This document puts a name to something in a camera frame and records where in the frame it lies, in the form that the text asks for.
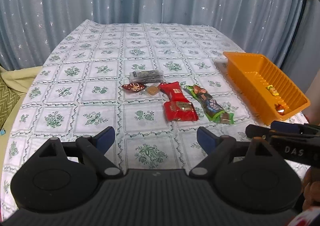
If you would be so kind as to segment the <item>person's right hand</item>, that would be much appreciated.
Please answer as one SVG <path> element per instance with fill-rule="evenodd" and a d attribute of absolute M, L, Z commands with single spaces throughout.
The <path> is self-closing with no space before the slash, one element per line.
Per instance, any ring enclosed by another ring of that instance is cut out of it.
<path fill-rule="evenodd" d="M 302 181 L 302 190 L 304 202 L 302 209 L 307 210 L 312 206 L 319 206 L 319 179 L 315 180 L 314 176 L 319 176 L 319 169 L 309 167 Z"/>

